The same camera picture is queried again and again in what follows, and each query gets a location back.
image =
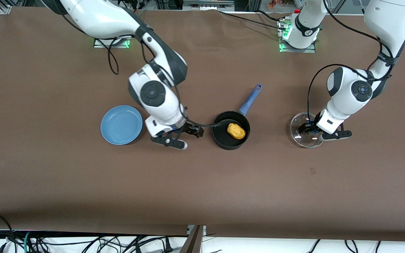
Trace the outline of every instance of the yellow food item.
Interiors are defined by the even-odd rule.
[[[241,140],[245,138],[246,132],[239,125],[235,123],[230,123],[228,125],[228,134],[230,134],[235,139]]]

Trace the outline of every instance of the black frying pan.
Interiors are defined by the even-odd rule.
[[[246,119],[246,113],[248,113],[249,108],[251,107],[254,100],[259,95],[259,92],[262,90],[262,85],[257,84],[252,90],[246,102],[240,107],[238,112],[235,111],[226,111],[218,114],[218,116],[213,121],[214,124],[220,123],[219,126],[212,128],[212,136],[215,143],[222,149],[233,150],[238,149],[249,137],[249,132],[251,128],[249,127],[249,122]],[[239,125],[246,132],[246,135],[243,139],[238,140],[233,138],[227,132],[227,128],[230,123],[235,123]]]

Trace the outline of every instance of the round black button panel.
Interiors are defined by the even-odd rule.
[[[371,85],[365,81],[355,81],[351,86],[351,92],[355,99],[360,102],[365,102],[373,95]]]
[[[143,85],[140,99],[148,106],[159,107],[165,101],[165,88],[161,82],[149,81]]]

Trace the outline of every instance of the teal cable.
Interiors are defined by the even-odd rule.
[[[27,253],[27,239],[29,238],[29,234],[30,234],[31,232],[29,231],[29,232],[27,232],[26,233],[26,236],[24,237],[24,244],[23,244],[23,246],[24,246],[24,253]]]

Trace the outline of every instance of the brown table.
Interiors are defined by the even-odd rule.
[[[368,31],[361,16],[339,18]],[[108,144],[106,111],[139,108],[127,91],[144,64],[139,44],[114,49],[116,76],[106,50],[61,16],[13,8],[0,16],[0,214],[15,229],[185,234],[207,224],[218,236],[405,240],[405,50],[386,91],[345,122],[352,138],[303,149],[288,126],[311,78],[332,63],[367,67],[375,41],[327,17],[317,53],[281,53],[272,28],[216,11],[144,20],[188,63],[179,87],[192,120],[236,110],[264,85],[247,143],[225,151],[206,131],[184,136],[179,151],[143,130],[132,145]],[[329,73],[315,81],[314,113],[328,101]]]

